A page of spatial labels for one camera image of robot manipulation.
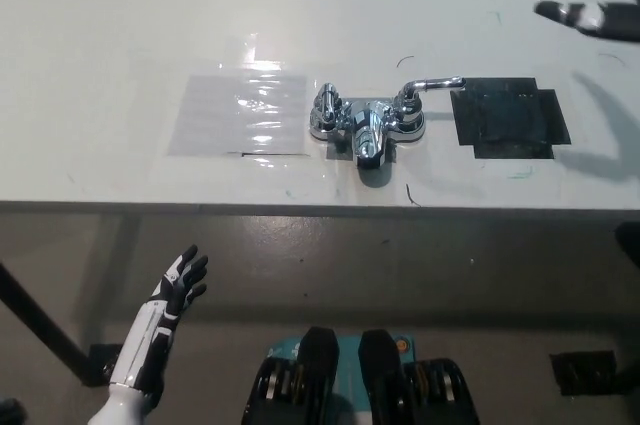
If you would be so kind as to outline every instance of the white table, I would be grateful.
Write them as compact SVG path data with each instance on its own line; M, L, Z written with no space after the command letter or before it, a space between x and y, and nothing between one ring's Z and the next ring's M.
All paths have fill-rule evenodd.
M532 13L536 1L0 0L0 201L640 210L640 48L546 21ZM171 156L189 78L233 70L229 44L243 40L255 40L258 65L307 78L305 117L325 81L343 96L390 96L423 77L535 77L556 90L573 143L555 146L555 160L475 159L458 145L449 94L433 92L424 138L399 146L386 172L361 176L327 159L306 131L298 156Z

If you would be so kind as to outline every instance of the white robotic hand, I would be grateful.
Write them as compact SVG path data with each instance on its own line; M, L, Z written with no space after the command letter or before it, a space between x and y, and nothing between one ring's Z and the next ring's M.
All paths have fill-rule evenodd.
M207 286L207 256L192 245L166 271L129 330L109 382L109 399L89 425L140 425L160 401L180 318Z

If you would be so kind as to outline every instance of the orange sticker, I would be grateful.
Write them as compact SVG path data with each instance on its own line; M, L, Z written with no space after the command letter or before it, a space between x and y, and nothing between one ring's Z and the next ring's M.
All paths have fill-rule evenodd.
M409 351L409 341L404 337L400 337L396 340L396 347L398 347L400 353L407 353Z

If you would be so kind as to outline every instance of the concrete floor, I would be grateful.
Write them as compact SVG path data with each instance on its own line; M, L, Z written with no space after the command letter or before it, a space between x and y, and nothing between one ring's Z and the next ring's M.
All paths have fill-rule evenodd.
M269 346L312 324L416 337L462 368L483 424L640 423L632 397L559 395L548 355L638 357L640 270L614 222L182 215L0 215L2 260L83 347L121 342L195 242L209 291L181 323L151 424L239 423ZM106 390L77 380L0 307L0 394L31 423L81 424Z

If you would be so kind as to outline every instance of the faucet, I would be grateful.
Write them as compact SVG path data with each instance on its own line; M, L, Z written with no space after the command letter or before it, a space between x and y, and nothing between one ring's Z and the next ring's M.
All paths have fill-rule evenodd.
M351 139L358 168L379 168L387 141L414 142L424 135L424 114L419 92L460 89L462 77L414 80L395 97L342 98L331 83L320 87L313 101L309 131L319 140L346 143Z

